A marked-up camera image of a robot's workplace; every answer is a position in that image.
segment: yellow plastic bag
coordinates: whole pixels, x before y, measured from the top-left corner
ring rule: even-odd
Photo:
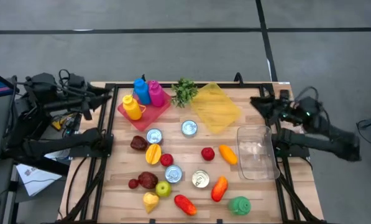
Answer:
[[[191,100],[191,107],[214,134],[220,133],[240,116],[240,109],[213,82],[198,90]]]

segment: green apple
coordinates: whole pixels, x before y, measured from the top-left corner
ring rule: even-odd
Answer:
[[[161,197],[168,197],[172,192],[172,187],[167,181],[159,181],[156,185],[156,194]]]

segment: blue bottle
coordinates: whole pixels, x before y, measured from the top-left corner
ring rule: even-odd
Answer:
[[[150,104],[150,97],[148,92],[148,84],[146,84],[143,79],[138,78],[134,80],[134,92],[137,94],[138,98],[140,99],[141,104],[149,105]]]

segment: canned food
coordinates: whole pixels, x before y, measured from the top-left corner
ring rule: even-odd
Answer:
[[[178,183],[183,176],[183,171],[181,170],[180,167],[176,165],[171,165],[167,167],[166,172],[165,172],[165,177],[167,182],[171,184],[176,184]]]
[[[162,140],[163,140],[163,135],[162,135],[162,132],[159,129],[153,128],[153,129],[148,131],[147,141],[150,144],[160,144],[160,143],[162,143]]]
[[[181,125],[181,132],[186,137],[193,137],[197,131],[198,125],[194,121],[191,120],[184,121],[183,124]]]
[[[197,170],[192,174],[192,183],[195,187],[204,188],[209,185],[209,175],[204,170]]]

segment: wooden board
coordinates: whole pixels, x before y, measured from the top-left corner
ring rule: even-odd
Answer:
[[[104,86],[105,83],[92,83],[96,86]],[[275,94],[279,90],[291,90],[288,83],[274,83]],[[142,196],[148,190],[141,186],[135,190],[128,188],[127,183],[130,179],[137,178],[143,171],[156,174],[159,180],[164,180],[163,166],[151,166],[145,161],[145,153],[138,152],[130,148],[130,142],[135,135],[145,136],[136,130],[119,112],[115,112],[112,133],[115,136],[112,155],[108,159],[106,173],[104,176],[103,195],[99,210],[99,223],[148,223],[150,218],[156,219],[157,223],[216,223],[217,219],[223,219],[224,223],[280,223],[280,208],[278,204],[277,190],[275,181],[249,181],[239,178],[237,166],[230,166],[219,155],[218,145],[227,144],[233,149],[236,148],[236,130],[243,125],[264,125],[262,117],[250,106],[249,97],[259,96],[257,89],[223,88],[231,100],[241,109],[242,116],[227,127],[220,134],[211,134],[206,126],[203,125],[199,117],[189,106],[184,109],[171,106],[151,124],[149,128],[162,130],[164,145],[162,150],[170,153],[174,157],[175,164],[183,170],[183,180],[176,185],[172,185],[172,194],[168,198],[161,198],[158,207],[150,214],[145,212]],[[120,89],[117,97],[118,106],[122,97],[132,92],[132,89]],[[106,126],[109,116],[111,102],[108,102],[104,126]],[[92,121],[82,121],[81,130],[97,126],[99,109],[93,114]],[[186,139],[180,130],[181,123],[187,119],[192,119],[198,123],[198,133],[193,139]],[[211,162],[205,162],[200,151],[204,147],[213,147],[216,157]],[[62,198],[60,211],[65,216],[66,196],[68,186],[75,169],[81,159],[71,162],[68,181]],[[79,170],[74,187],[69,199],[69,209],[75,205],[84,192],[89,160]],[[323,218],[319,204],[318,194],[314,184],[314,179],[310,166],[301,159],[290,159],[291,173],[294,181],[296,193],[318,218]],[[205,189],[197,189],[191,182],[192,173],[198,169],[208,172],[211,182]],[[211,189],[220,175],[226,176],[229,181],[229,189],[220,202],[213,202],[210,197]],[[178,194],[187,196],[198,208],[197,215],[189,217],[185,215],[174,204],[173,198]],[[245,196],[252,204],[251,212],[246,216],[232,216],[227,210],[227,203],[231,198]],[[289,218],[292,218],[291,207],[287,194],[286,206]],[[90,197],[88,218],[91,218],[92,207],[94,205],[94,195]]]

